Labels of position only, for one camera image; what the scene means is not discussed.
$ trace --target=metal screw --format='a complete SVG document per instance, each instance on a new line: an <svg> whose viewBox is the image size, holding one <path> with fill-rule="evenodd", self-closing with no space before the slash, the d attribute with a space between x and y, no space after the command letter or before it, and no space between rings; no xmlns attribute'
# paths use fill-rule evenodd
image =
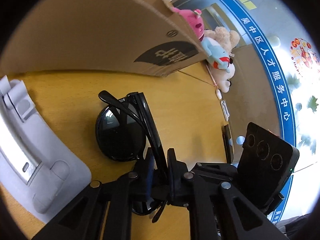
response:
<svg viewBox="0 0 320 240"><path fill-rule="evenodd" d="M130 179L135 179L136 177L138 177L138 173L136 173L135 171L130 171L128 173L128 176Z"/></svg>
<svg viewBox="0 0 320 240"><path fill-rule="evenodd" d="M100 186L100 182L97 181L97 180L93 180L93 181L91 181L91 183L90 183L90 187L95 188L95 187L99 187L99 186Z"/></svg>
<svg viewBox="0 0 320 240"><path fill-rule="evenodd" d="M221 187L224 189L230 189L231 188L231 184L229 182L222 182L221 183Z"/></svg>
<svg viewBox="0 0 320 240"><path fill-rule="evenodd" d="M186 179L192 179L193 174L191 172L186 172L185 174L183 174L183 177L185 177Z"/></svg>

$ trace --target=smartphone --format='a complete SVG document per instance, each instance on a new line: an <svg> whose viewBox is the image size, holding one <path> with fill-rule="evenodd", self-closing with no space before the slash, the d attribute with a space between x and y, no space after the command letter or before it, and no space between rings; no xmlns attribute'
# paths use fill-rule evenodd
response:
<svg viewBox="0 0 320 240"><path fill-rule="evenodd" d="M270 205L289 179L299 150L250 122L238 164L240 191L259 209Z"/></svg>
<svg viewBox="0 0 320 240"><path fill-rule="evenodd" d="M233 155L233 147L232 147L232 138L231 138L230 128L228 124L223 127L222 139L223 139L224 149L226 152L227 163L232 164L234 155Z"/></svg>

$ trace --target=camera lens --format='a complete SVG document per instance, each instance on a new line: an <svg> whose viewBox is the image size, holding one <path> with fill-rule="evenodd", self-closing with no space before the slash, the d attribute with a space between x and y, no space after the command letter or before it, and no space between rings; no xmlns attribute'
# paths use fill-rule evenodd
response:
<svg viewBox="0 0 320 240"><path fill-rule="evenodd" d="M258 143L257 155L261 160L265 160L269 155L269 145L265 141Z"/></svg>
<svg viewBox="0 0 320 240"><path fill-rule="evenodd" d="M280 154L275 154L271 158L271 167L275 170L278 171L282 167L282 156Z"/></svg>
<svg viewBox="0 0 320 240"><path fill-rule="evenodd" d="M254 135L253 134L250 134L248 137L247 137L247 144L249 147L252 147L255 143L255 138L254 138Z"/></svg>

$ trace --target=yellow desk surface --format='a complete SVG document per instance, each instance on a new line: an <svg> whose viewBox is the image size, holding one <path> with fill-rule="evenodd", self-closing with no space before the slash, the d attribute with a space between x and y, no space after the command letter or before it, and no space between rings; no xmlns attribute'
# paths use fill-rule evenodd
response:
<svg viewBox="0 0 320 240"><path fill-rule="evenodd" d="M211 79L210 75L208 74L208 70L207 70L205 64L202 62L198 62L196 64L189 66L189 67L183 68L183 69L179 70L179 72L185 73L189 76L197 78L197 79L213 86L212 79Z"/></svg>
<svg viewBox="0 0 320 240"><path fill-rule="evenodd" d="M202 65L191 66L202 71ZM221 127L226 124L212 85L176 72L150 77L108 72L42 72L10 76L25 82L44 120L91 170L92 180L116 180L134 162L118 163L99 150L95 121L104 107L98 93L107 90L117 98L144 92L165 152L175 149L177 159L192 168L195 162L226 162ZM0 185L0 194L17 224L32 238L44 223L17 203ZM185 208L167 206L160 220L132 215L132 239L189 239L189 215Z"/></svg>

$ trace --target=sunglasses lens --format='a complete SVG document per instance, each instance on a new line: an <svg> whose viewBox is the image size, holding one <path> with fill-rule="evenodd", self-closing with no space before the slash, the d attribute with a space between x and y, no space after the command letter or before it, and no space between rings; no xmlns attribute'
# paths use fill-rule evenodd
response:
<svg viewBox="0 0 320 240"><path fill-rule="evenodd" d="M161 201L150 198L148 202L133 202L132 211L136 215L145 216L156 211L161 205Z"/></svg>
<svg viewBox="0 0 320 240"><path fill-rule="evenodd" d="M137 115L134 106L123 103ZM104 155L116 161L131 161L142 156L146 135L130 116L113 106L106 107L98 116L96 137Z"/></svg>

